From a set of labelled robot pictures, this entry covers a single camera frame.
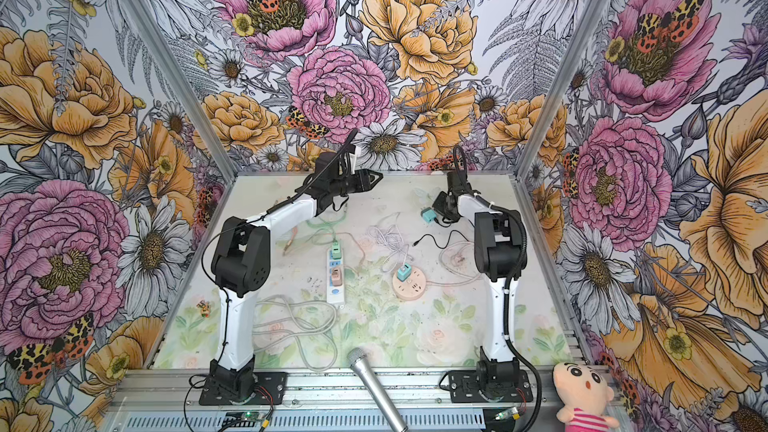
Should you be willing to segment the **teal plug adapter back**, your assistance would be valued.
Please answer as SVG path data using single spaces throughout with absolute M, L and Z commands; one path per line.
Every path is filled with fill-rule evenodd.
M 421 211 L 421 217 L 426 223 L 438 223 L 438 215 L 432 208 L 425 208 Z

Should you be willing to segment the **teal plug adapter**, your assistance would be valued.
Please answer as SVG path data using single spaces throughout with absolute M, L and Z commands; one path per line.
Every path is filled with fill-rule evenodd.
M 438 223 L 438 215 L 432 208 L 425 208 L 421 211 L 421 217 L 426 223 Z
M 405 263 L 405 264 L 403 264 L 402 266 L 400 266 L 398 268 L 398 270 L 396 272 L 396 278 L 400 282 L 405 282 L 410 277 L 412 272 L 413 272 L 412 266 L 410 264 L 408 264 L 408 263 Z

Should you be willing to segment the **green plug adapter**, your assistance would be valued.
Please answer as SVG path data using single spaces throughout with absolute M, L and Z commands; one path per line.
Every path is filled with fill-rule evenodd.
M 332 260 L 340 261 L 343 258 L 342 247 L 339 241 L 334 240 L 330 248 L 330 257 Z

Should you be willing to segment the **round pink socket hub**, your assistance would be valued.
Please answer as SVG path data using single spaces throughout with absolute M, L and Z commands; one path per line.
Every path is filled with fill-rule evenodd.
M 392 276 L 392 289 L 395 296 L 401 301 L 415 301 L 420 299 L 427 288 L 427 277 L 419 268 L 413 268 L 410 275 L 401 280 L 397 274 Z

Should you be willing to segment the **white blue power strip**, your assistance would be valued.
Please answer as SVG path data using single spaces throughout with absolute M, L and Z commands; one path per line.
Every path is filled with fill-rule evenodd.
M 326 300 L 336 307 L 345 305 L 344 259 L 341 244 L 333 240 L 326 254 Z

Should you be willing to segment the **pink plug charger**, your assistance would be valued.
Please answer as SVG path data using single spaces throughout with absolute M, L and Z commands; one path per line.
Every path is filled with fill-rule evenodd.
M 333 287 L 341 287 L 343 285 L 343 270 L 338 267 L 333 268 L 330 278 Z

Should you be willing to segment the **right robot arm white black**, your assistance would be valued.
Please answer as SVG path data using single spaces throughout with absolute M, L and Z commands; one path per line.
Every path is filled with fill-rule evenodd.
M 527 267 L 528 235 L 521 214 L 481 196 L 469 182 L 469 159 L 457 145 L 451 153 L 447 189 L 433 202 L 438 223 L 449 226 L 466 220 L 472 226 L 475 268 L 487 292 L 488 328 L 479 349 L 473 376 L 450 386 L 454 398 L 486 404 L 515 399 L 527 407 L 520 418 L 492 420 L 511 431 L 529 431 L 538 419 L 542 397 L 541 374 L 514 344 L 514 305 L 522 272 Z

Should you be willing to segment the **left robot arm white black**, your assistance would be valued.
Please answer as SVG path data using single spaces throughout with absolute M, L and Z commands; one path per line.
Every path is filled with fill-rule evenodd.
M 352 130 L 337 151 L 321 154 L 293 195 L 252 218 L 229 217 L 211 239 L 215 250 L 203 271 L 218 288 L 222 316 L 203 388 L 208 396 L 244 403 L 256 390 L 254 313 L 257 291 L 270 275 L 274 240 L 322 214 L 335 198 L 368 192 L 383 179 L 379 172 L 356 168 L 357 134 Z

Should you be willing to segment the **silver microphone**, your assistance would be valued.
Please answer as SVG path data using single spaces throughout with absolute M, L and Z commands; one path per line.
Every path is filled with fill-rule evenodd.
M 408 425 L 373 371 L 366 352 L 362 348 L 353 348 L 347 354 L 347 358 L 351 370 L 361 380 L 391 430 L 398 432 L 408 431 Z

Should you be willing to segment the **plush doll striped shirt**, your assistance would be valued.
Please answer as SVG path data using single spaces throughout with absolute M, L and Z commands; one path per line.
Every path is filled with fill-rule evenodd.
M 591 366 L 558 363 L 553 369 L 553 383 L 563 402 L 557 419 L 566 432 L 616 431 L 619 421 L 606 414 L 614 391 Z

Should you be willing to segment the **small green circuit board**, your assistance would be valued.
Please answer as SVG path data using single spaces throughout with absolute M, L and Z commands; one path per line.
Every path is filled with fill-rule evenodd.
M 238 428 L 238 427 L 240 428 L 258 427 L 259 431 L 265 431 L 270 425 L 272 416 L 273 416 L 272 411 L 266 412 L 264 414 L 261 414 L 258 412 L 246 411 L 242 413 L 237 413 L 235 415 L 227 415 L 222 425 L 220 426 L 219 430 L 227 431 L 231 428 Z

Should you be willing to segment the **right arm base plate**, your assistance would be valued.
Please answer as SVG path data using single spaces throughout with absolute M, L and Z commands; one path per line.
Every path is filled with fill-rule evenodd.
M 534 393 L 528 374 L 520 372 L 520 382 L 488 382 L 482 384 L 476 371 L 452 370 L 448 373 L 448 392 L 454 404 L 467 403 L 532 403 Z

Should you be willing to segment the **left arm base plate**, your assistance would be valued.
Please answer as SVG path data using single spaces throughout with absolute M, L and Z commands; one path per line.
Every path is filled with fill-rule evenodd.
M 206 378 L 200 394 L 202 406 L 280 405 L 287 388 L 286 372 L 256 372 L 247 376 L 232 371 Z

